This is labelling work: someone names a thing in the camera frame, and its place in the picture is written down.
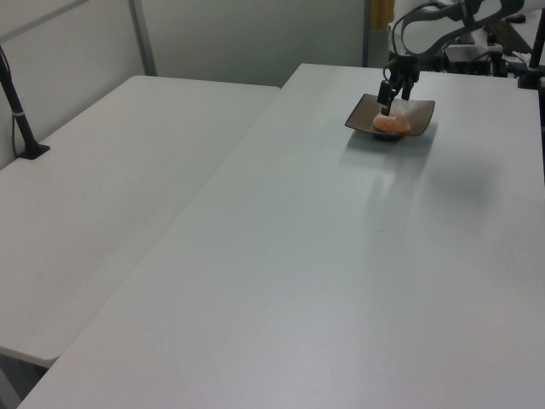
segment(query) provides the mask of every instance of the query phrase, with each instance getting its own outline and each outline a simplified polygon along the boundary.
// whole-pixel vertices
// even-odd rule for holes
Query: white table
[[[278,93],[131,78],[0,172],[0,353],[50,366]]]
[[[427,133],[302,66],[20,409],[542,409],[537,95],[423,73]]]

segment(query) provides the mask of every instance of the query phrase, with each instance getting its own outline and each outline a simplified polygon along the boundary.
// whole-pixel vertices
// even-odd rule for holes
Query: cable
[[[526,64],[526,61],[524,61],[522,58],[520,58],[518,55],[516,55],[515,53],[513,53],[513,57],[515,58],[518,58],[524,65],[526,68],[528,68],[528,64]]]
[[[487,55],[490,56],[490,55],[494,55],[494,54],[500,54],[500,52],[499,51],[486,51],[485,53],[483,53],[481,55],[477,55],[475,58],[473,58],[471,61],[469,61],[468,64],[473,64],[476,60],[479,60],[479,59],[481,59],[483,57],[486,57]]]
[[[14,150],[15,158],[18,158],[17,150],[15,149],[15,115],[11,115],[11,147]]]
[[[1,45],[0,45],[0,56],[2,56],[4,65],[6,66],[6,68],[8,68],[8,74],[9,74],[9,77],[11,78],[11,67],[9,66],[8,57],[6,57],[6,54],[4,54],[3,48]]]
[[[2,63],[8,69],[9,79],[11,79],[11,67],[9,66],[8,57],[6,57],[6,54],[4,54],[3,48],[1,45],[0,45],[0,57],[2,57]],[[18,158],[19,155],[17,154],[17,150],[15,149],[15,115],[13,113],[11,114],[11,147],[14,151],[15,158]]]

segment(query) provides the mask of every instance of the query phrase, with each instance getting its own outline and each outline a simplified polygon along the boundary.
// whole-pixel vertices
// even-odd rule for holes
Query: equipment
[[[377,98],[384,115],[389,115],[400,92],[402,99],[409,100],[420,76],[420,64],[433,58],[450,41],[510,15],[543,9],[545,0],[443,0],[422,3],[398,17],[400,8],[395,9],[390,30],[391,60],[384,68]]]
[[[19,155],[19,158],[33,160],[40,157],[49,150],[49,147],[40,145],[34,138],[31,126],[26,119],[25,111],[20,104],[17,91],[15,91],[14,83],[11,79],[8,59],[3,53],[2,47],[0,47],[0,83],[2,83],[3,90],[6,93],[9,105],[11,106],[12,118],[17,121],[20,133],[25,140],[25,151]]]

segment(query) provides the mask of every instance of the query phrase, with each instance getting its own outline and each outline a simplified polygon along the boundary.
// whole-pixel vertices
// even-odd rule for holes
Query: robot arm
[[[545,0],[444,0],[428,4],[401,16],[400,30],[396,30],[405,52],[417,58],[434,56],[450,40],[488,23],[545,8]]]
[[[414,3],[415,8],[405,11]],[[378,102],[384,106],[382,113],[389,115],[392,101],[401,90],[402,98],[409,99],[419,78],[419,60],[433,57],[450,40],[466,32],[512,14],[543,8],[545,0],[398,0],[390,33],[394,58],[386,67],[391,77],[382,82],[378,95]]]

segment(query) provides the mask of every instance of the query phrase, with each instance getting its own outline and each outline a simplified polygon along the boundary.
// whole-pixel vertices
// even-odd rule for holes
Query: yellow object
[[[371,30],[385,29],[393,20],[394,0],[371,1]]]

